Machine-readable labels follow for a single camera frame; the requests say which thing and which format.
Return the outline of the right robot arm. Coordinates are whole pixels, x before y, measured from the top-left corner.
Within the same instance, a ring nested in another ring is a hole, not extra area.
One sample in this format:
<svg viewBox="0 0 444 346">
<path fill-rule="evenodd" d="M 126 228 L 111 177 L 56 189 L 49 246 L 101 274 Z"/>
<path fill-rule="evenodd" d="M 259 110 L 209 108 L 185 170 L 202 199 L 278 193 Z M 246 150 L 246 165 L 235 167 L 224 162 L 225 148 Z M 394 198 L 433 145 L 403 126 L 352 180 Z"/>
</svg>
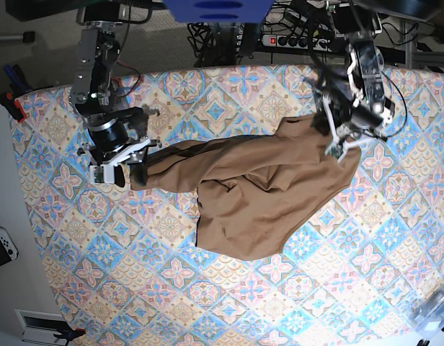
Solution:
<svg viewBox="0 0 444 346">
<path fill-rule="evenodd" d="M 91 138 L 79 156 L 89 158 L 89 182 L 125 186 L 122 166 L 147 165 L 151 147 L 160 141 L 147 135 L 148 119 L 159 110 L 145 105 L 119 110 L 119 87 L 112 80 L 122 45 L 115 36 L 119 25 L 129 25 L 130 11 L 118 1 L 94 1 L 80 8 L 77 22 L 83 25 L 78 63 L 69 102 Z"/>
</svg>

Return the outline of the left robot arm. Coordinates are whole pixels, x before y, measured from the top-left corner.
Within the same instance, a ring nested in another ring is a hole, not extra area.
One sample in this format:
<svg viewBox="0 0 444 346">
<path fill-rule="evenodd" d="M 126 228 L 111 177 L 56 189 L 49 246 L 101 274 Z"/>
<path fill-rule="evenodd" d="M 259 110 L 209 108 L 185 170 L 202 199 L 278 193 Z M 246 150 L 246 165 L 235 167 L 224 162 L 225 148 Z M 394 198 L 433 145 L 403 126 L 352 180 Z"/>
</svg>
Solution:
<svg viewBox="0 0 444 346">
<path fill-rule="evenodd" d="M 308 51 L 321 72 L 317 89 L 331 136 L 324 153 L 341 161 L 352 148 L 373 139 L 385 141 L 383 131 L 394 119 L 395 104 L 383 84 L 382 55 L 373 42 L 381 23 L 376 13 L 349 1 L 313 7 L 307 24 Z M 326 65 L 314 51 L 314 33 L 320 27 L 330 31 L 329 44 L 345 53 L 341 71 Z"/>
</svg>

